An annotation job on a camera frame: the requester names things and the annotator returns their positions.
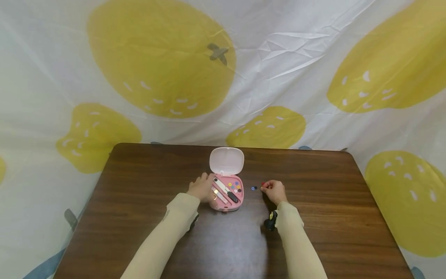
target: beige sleeve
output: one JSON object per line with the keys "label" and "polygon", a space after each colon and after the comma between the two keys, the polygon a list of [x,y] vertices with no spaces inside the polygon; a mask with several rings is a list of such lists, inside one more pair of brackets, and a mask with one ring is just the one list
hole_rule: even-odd
{"label": "beige sleeve", "polygon": [[144,240],[121,279],[160,278],[177,242],[198,215],[199,204],[195,197],[178,194],[167,205],[164,219]]}
{"label": "beige sleeve", "polygon": [[297,208],[287,202],[277,207],[276,228],[285,250],[290,279],[326,279],[324,267],[308,239]]}

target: sewing kit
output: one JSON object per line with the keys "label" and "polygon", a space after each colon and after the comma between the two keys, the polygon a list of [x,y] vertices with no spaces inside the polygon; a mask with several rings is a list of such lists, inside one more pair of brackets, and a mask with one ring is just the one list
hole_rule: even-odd
{"label": "sewing kit", "polygon": [[243,169],[245,156],[234,147],[219,147],[212,150],[209,157],[211,171],[216,174],[212,182],[216,206],[215,210],[229,212],[239,209],[243,203],[243,183],[236,174]]}

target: fabric backdrop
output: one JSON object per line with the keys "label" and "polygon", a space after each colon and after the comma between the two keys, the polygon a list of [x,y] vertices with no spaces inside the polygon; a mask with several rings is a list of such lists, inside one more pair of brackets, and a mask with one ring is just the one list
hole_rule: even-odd
{"label": "fabric backdrop", "polygon": [[346,150],[413,275],[444,278],[446,1],[2,0],[0,16],[2,278],[54,273],[119,142]]}

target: brown table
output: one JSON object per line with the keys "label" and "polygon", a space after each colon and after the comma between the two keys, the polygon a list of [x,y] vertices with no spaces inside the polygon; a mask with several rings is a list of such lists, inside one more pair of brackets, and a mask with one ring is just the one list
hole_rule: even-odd
{"label": "brown table", "polygon": [[[119,278],[161,221],[166,205],[209,172],[214,147],[118,144],[105,166],[55,278]],[[242,207],[202,204],[162,278],[286,278],[277,233],[263,221],[273,204],[261,182],[281,180],[328,278],[412,278],[352,156],[340,151],[242,148]]]}

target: white lid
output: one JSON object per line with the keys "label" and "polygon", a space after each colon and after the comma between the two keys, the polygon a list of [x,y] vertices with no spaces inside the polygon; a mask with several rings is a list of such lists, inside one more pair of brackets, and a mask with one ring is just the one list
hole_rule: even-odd
{"label": "white lid", "polygon": [[219,147],[211,152],[209,166],[219,175],[236,175],[243,169],[245,155],[234,147]]}

